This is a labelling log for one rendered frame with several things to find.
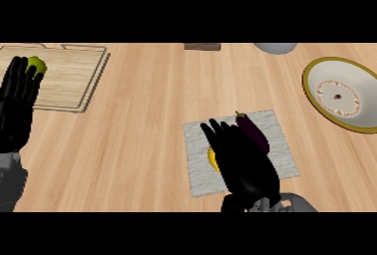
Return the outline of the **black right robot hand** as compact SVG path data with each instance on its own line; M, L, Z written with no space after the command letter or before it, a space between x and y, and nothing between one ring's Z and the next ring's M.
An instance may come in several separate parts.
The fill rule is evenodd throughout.
M256 142L238 126L229 126L214 119L200 124L229 195L222 201L222 212L246 212L262 199L274 206L281 199L280 178Z

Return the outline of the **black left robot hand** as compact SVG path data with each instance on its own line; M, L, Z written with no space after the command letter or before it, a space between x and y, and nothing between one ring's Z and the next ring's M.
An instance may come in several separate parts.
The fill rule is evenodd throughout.
M0 153L19 151L28 142L43 78L28 58L15 57L0 85Z

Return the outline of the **yellow lemon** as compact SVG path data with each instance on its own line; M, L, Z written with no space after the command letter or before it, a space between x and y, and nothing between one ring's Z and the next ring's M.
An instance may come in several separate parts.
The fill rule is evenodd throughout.
M212 147L209 147L209 149L207 149L207 160L209 160L209 164L212 165L214 171L217 173L220 173L217 163L216 163L216 159L214 159L214 152L213 152Z

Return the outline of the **grey cloth placemat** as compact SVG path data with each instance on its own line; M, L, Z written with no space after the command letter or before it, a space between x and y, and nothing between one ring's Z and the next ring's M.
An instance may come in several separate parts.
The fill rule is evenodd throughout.
M247 116L266 136L269 143L268 157L274 164L278 177L281 179L296 177L299 175L299 169L274 110L247 113ZM209 142L200 128L201 123L209 124L209 121L183 124L188 178L192 197L201 197L226 191L220 173L214 170L209 162Z

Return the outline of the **white bowl with yellow rim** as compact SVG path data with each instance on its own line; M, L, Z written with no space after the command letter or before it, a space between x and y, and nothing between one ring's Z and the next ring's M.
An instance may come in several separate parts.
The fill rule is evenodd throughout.
M302 73L305 96L342 128L377 133L377 73L340 57L314 60Z

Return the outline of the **dark purple eggplant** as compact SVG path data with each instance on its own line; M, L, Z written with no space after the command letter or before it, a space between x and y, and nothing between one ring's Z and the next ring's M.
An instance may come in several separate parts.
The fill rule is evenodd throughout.
M241 128L246 136L256 142L260 147L263 153L269 153L269 143L266 136L248 118L247 114L235 113L235 122L238 127Z

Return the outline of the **pale wooden cutting board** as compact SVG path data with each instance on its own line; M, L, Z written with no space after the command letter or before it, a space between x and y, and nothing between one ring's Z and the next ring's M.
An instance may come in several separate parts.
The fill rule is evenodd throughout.
M62 44L59 48L0 46L0 80L15 56L37 56L47 65L34 109L83 113L111 53L105 46Z

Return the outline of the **green lime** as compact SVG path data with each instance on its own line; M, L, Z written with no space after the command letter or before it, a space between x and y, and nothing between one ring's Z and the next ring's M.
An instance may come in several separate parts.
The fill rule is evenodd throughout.
M34 66L36 67L36 73L44 74L47 71L47 65L44 61L37 57L31 56L28 58L28 67Z

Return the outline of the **grey round object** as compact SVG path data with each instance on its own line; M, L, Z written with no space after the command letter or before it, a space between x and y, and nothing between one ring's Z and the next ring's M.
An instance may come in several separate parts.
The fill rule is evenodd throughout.
M254 43L256 48L268 54L284 55L296 48L296 43Z

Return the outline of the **brown wooden block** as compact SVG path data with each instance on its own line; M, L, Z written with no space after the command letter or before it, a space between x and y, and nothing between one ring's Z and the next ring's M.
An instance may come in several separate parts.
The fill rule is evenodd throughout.
M185 43L185 50L220 51L220 43Z

